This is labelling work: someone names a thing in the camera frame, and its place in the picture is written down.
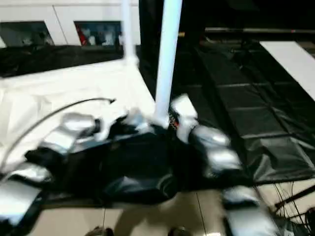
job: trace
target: silver metal part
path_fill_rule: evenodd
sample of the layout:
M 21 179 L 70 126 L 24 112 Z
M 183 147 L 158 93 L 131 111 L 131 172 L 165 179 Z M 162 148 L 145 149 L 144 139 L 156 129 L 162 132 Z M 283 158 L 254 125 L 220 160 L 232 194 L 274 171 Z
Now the silver metal part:
M 0 185 L 0 221 L 17 226 L 40 193 L 40 189 L 7 180 Z
M 21 176 L 35 183 L 45 183 L 53 180 L 53 176 L 45 167 L 30 163 L 21 163 L 9 176 Z
M 200 125 L 194 128 L 193 133 L 209 148 L 230 144 L 230 139 L 222 131 L 215 128 Z
M 207 157 L 215 174 L 219 174 L 224 170 L 242 169 L 241 161 L 236 152 L 227 147 L 210 148 Z
M 64 115 L 60 126 L 48 134 L 39 146 L 67 155 L 77 139 L 92 135 L 94 129 L 95 119 L 93 116 L 69 113 Z
M 226 218 L 233 236 L 278 236 L 279 229 L 260 207 L 228 210 Z
M 223 201 L 229 204 L 253 203 L 259 206 L 259 197 L 254 189 L 236 186 L 223 190 Z

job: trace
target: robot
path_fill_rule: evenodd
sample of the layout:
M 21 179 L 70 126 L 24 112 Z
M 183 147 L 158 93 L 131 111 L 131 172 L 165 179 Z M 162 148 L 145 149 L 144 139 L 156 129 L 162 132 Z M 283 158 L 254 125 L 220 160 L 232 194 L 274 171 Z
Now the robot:
M 112 121 L 64 115 L 60 125 L 25 154 L 26 161 L 2 178 L 0 235 L 27 235 L 49 207 L 152 205 L 179 191 L 208 188 L 222 191 L 231 235 L 277 235 L 230 139 L 185 113 L 183 100 L 172 103 L 167 129 L 137 109 Z M 88 139 L 102 143 L 73 154 L 74 147 Z M 191 152 L 184 156 L 179 150 L 186 148 Z

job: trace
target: metal bar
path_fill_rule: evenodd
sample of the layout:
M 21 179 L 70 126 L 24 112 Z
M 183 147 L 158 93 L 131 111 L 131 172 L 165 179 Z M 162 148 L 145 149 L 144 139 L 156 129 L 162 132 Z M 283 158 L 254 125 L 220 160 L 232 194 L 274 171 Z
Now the metal bar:
M 165 0 L 159 50 L 155 119 L 168 126 L 168 107 L 183 0 Z
M 295 195 L 293 195 L 293 196 L 291 196 L 291 197 L 289 197 L 287 199 L 284 199 L 281 202 L 276 203 L 275 207 L 276 207 L 276 209 L 280 209 L 284 205 L 286 205 L 286 204 L 288 204 L 290 202 L 293 202 L 293 201 L 295 201 L 295 200 L 297 200 L 299 198 L 302 198 L 302 197 L 304 197 L 304 196 L 306 196 L 308 194 L 311 194 L 313 192 L 315 192 L 315 185 L 313 185 L 313 186 L 311 186 L 311 187 L 309 187 L 309 188 L 307 188 L 307 189 L 305 189 L 305 190 L 303 190 L 303 191 L 301 191 L 301 192 L 299 192 L 299 193 L 297 193 L 297 194 L 295 194 Z
M 268 28 L 228 28 L 228 27 L 207 27 L 206 33 L 309 33 L 315 34 L 313 29 L 268 29 Z

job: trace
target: black fabric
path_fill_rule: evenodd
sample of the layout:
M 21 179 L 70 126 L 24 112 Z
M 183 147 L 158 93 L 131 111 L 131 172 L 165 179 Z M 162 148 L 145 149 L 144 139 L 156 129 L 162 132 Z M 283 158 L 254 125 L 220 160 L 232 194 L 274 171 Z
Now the black fabric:
M 0 50 L 0 77 L 85 65 L 123 57 L 111 46 L 29 46 Z
M 256 183 L 315 174 L 314 101 L 258 44 L 232 57 L 197 49 L 207 71 L 203 85 L 217 94 L 215 114 Z
M 165 131 L 156 130 L 72 154 L 63 190 L 103 206 L 164 202 L 178 191 L 170 153 Z
M 158 53 L 139 56 L 141 74 L 154 96 Z M 0 50 L 0 76 L 119 57 L 115 51 L 106 54 L 101 47 L 6 48 Z M 314 177 L 314 101 L 259 45 L 233 52 L 222 45 L 192 49 L 180 39 L 172 97 L 182 93 L 189 95 L 200 120 L 231 137 L 257 184 Z

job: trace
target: white vertical pipe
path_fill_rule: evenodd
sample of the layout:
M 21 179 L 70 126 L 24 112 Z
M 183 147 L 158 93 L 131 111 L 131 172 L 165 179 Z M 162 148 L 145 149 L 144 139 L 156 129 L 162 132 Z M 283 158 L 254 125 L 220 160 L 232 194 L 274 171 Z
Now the white vertical pipe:
M 131 6 L 129 0 L 122 0 L 123 14 L 123 38 L 124 38 L 124 59 L 126 63 L 138 63 L 138 58 L 135 53 L 135 48 L 132 43 L 132 28 L 131 28 Z
M 159 49 L 155 119 L 167 126 L 168 106 L 176 55 L 183 0 L 164 0 L 162 34 Z

